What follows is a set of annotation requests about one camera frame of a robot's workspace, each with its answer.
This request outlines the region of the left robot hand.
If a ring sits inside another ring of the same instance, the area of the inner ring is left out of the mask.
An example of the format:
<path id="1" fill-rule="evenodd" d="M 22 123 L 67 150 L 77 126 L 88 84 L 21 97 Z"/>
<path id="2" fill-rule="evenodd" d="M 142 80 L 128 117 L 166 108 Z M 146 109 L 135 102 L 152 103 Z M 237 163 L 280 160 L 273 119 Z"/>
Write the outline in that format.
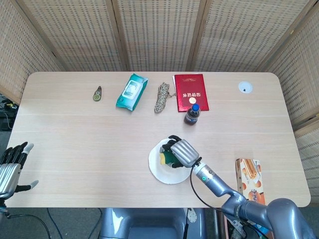
<path id="1" fill-rule="evenodd" d="M 6 149 L 0 157 L 1 200 L 9 199 L 14 193 L 31 190 L 38 184 L 39 181 L 35 180 L 28 185 L 18 185 L 21 171 L 33 147 L 33 143 L 24 142 Z"/>

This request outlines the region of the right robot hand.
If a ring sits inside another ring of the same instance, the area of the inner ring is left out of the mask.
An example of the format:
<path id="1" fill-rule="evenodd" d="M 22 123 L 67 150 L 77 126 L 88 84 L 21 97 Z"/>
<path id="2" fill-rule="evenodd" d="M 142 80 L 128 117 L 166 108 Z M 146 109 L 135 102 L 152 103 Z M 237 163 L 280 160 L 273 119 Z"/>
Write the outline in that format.
<path id="1" fill-rule="evenodd" d="M 192 168 L 201 161 L 202 157 L 188 141 L 176 135 L 168 138 L 168 142 L 159 149 L 161 165 L 168 165 L 171 168 Z"/>

